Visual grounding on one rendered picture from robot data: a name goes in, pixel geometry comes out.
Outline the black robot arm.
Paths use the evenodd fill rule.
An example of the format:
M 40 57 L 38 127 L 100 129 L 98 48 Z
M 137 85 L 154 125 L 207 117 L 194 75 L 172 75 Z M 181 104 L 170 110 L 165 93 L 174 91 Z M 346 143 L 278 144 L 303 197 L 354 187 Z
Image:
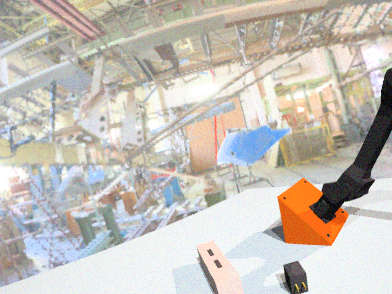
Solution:
M 392 131 L 392 67 L 387 70 L 381 88 L 381 104 L 355 161 L 337 181 L 323 184 L 320 199 L 309 206 L 324 224 L 336 217 L 344 202 L 368 194 L 375 182 L 371 170 Z

